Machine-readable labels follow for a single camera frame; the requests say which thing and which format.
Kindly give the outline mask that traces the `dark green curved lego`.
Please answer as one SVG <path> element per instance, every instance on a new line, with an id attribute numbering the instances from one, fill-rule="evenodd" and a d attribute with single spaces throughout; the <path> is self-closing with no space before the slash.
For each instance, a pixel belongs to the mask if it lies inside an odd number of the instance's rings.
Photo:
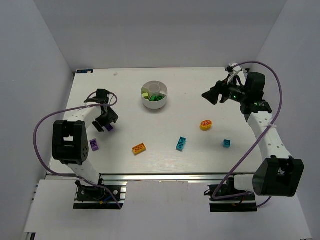
<path id="1" fill-rule="evenodd" d="M 156 96 L 156 95 L 153 95 L 153 96 L 150 97 L 149 100 L 150 100 L 151 102 L 155 102 L 155 101 L 157 101 L 157 96 Z"/>

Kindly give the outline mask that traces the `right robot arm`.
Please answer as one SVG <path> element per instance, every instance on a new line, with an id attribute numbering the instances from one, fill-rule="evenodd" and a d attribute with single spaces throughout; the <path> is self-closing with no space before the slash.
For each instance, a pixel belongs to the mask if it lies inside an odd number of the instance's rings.
<path id="1" fill-rule="evenodd" d="M 211 104 L 232 100 L 240 103 L 240 111 L 252 129 L 262 157 L 262 164 L 254 174 L 229 175 L 225 180 L 227 189 L 219 193 L 216 188 L 214 200 L 236 198 L 254 193 L 258 196 L 293 197 L 301 180 L 304 164 L 292 157 L 286 149 L 273 124 L 276 117 L 263 99 L 265 75 L 250 72 L 244 84 L 239 76 L 228 76 L 202 94 Z"/>

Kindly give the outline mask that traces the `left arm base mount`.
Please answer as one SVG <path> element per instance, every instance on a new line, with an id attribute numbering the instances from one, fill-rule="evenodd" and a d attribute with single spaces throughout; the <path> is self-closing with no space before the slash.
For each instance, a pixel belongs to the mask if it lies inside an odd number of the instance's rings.
<path id="1" fill-rule="evenodd" d="M 80 180 L 75 182 L 77 188 L 73 203 L 76 210 L 120 210 L 112 195 L 105 189 L 84 185 Z M 113 194 L 122 207 L 125 202 L 125 187 L 121 185 L 104 185 Z"/>

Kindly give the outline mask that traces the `green sloped lego brick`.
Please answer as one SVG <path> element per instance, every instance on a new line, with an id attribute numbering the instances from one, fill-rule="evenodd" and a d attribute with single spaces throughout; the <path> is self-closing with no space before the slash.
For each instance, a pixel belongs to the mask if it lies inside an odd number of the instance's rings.
<path id="1" fill-rule="evenodd" d="M 157 101 L 161 101 L 163 98 L 164 98 L 164 97 L 163 97 L 162 95 L 158 95 L 158 96 L 156 97 Z"/>

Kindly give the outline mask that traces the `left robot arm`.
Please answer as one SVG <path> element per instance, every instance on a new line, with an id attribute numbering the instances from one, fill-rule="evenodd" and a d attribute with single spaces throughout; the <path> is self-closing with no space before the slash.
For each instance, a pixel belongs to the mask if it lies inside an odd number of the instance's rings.
<path id="1" fill-rule="evenodd" d="M 106 89 L 97 89 L 95 96 L 87 98 L 84 108 L 75 112 L 66 120 L 57 120 L 53 124 L 52 157 L 68 166 L 74 174 L 97 185 L 101 174 L 88 159 L 90 141 L 87 129 L 90 126 L 101 133 L 104 127 L 116 123 L 119 116 L 111 108 L 110 95 Z"/>

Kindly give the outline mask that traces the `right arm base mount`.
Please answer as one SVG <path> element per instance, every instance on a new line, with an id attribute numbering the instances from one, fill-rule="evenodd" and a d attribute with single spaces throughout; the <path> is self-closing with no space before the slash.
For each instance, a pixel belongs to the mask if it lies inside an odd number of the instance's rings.
<path id="1" fill-rule="evenodd" d="M 230 177 L 217 191 L 215 197 L 223 197 L 223 199 L 213 198 L 214 191 L 218 187 L 217 184 L 208 185 L 208 189 L 203 193 L 209 197 L 209 207 L 211 213 L 245 213 L 257 212 L 256 197 L 253 193 L 241 195 L 237 197 L 229 197 L 229 195 L 244 194 L 245 191 L 235 189 L 234 179 Z"/>

